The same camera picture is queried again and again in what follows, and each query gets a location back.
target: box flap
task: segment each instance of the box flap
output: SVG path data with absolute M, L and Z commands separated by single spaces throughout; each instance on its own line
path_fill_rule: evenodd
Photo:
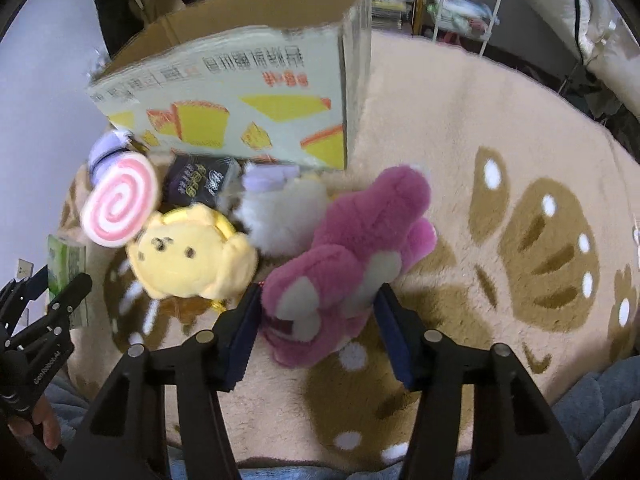
M 101 78 L 178 44 L 232 28 L 267 25 L 277 29 L 339 23 L 356 0 L 201 0 L 163 16 L 116 54 Z

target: human hand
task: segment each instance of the human hand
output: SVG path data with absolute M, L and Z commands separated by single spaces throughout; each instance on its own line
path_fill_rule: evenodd
M 56 449 L 60 445 L 60 425 L 53 408 L 49 404 L 47 397 L 41 396 L 36 402 L 31 417 L 37 426 L 42 424 L 42 436 L 44 445 L 50 450 Z M 33 434 L 33 426 L 28 421 L 19 416 L 9 418 L 9 429 L 15 436 L 27 436 Z

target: white fluffy fur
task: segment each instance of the white fluffy fur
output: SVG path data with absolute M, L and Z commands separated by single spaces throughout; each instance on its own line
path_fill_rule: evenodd
M 246 192 L 236 218 L 265 256 L 298 256 L 311 247 L 328 203 L 322 182 L 299 178 L 288 181 L 282 190 Z

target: yellow plush face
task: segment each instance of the yellow plush face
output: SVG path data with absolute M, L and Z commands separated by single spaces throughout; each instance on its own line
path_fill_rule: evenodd
M 140 277 L 151 288 L 187 298 L 214 281 L 224 243 L 213 226 L 192 222 L 157 225 L 139 238 L 132 256 Z

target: yellow plush toy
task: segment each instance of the yellow plush toy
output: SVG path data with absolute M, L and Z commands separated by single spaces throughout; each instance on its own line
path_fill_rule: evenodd
M 203 204 L 152 213 L 127 244 L 131 268 L 148 295 L 224 300 L 252 280 L 258 254 L 245 234 Z

